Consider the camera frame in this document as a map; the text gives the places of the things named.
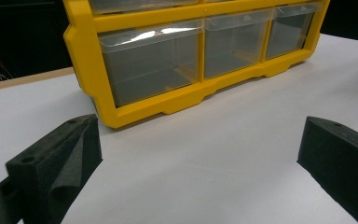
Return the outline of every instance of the screw hole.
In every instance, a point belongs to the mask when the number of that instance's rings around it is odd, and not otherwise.
[[[34,157],[25,157],[21,160],[22,163],[28,163],[34,160]]]

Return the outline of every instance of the white tabletop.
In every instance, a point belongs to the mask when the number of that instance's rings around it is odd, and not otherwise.
[[[5,162],[95,113],[75,75],[0,90]],[[358,131],[358,41],[322,35],[306,62],[169,116],[100,125],[103,162],[63,223],[356,223],[296,163],[306,116]]]

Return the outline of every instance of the yellow storage organizer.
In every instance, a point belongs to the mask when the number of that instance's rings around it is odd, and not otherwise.
[[[329,4],[90,1],[64,0],[70,22],[64,39],[80,87],[113,128],[177,112],[219,89],[308,59]],[[120,12],[126,8],[149,10]]]

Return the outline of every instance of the dark background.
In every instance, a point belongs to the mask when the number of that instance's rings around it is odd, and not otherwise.
[[[62,0],[0,0],[0,74],[72,66],[62,37],[67,25]],[[321,33],[358,40],[358,3],[331,0]]]

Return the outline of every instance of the plastic drawer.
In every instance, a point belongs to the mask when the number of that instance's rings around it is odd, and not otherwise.
[[[266,59],[302,49],[310,28],[313,13],[321,10],[320,2],[275,7]]]
[[[202,20],[99,37],[116,106],[191,84],[198,77]]]
[[[257,63],[271,15],[271,9],[264,9],[207,17],[204,76],[216,77]]]
[[[92,12],[104,14],[197,4],[198,0],[89,0]]]

